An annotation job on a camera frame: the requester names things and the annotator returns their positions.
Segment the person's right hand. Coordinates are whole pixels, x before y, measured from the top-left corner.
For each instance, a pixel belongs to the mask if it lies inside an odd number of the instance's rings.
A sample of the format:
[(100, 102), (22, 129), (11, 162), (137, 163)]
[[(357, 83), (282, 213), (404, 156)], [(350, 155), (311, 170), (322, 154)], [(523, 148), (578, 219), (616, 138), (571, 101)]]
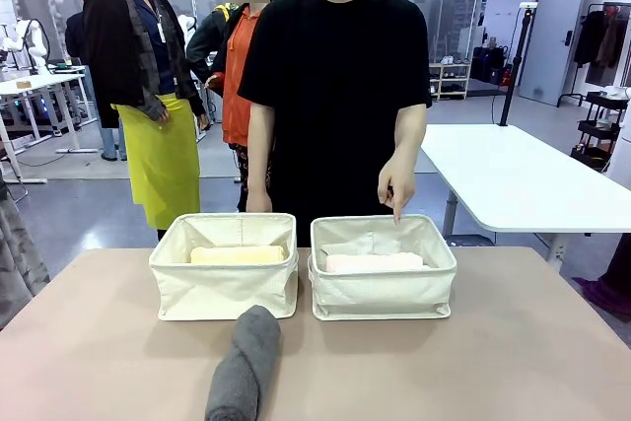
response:
[(265, 190), (250, 191), (247, 195), (245, 210), (248, 213), (271, 213), (272, 202), (268, 193)]

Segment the person's left hand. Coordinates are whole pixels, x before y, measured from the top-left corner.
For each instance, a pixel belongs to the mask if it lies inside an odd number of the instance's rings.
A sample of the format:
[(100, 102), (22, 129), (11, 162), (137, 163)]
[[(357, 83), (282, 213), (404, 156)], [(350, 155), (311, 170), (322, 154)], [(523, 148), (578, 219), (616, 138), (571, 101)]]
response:
[(379, 175), (378, 197), (393, 213), (393, 222), (401, 220), (404, 207), (415, 194), (414, 170), (406, 165), (388, 162)]

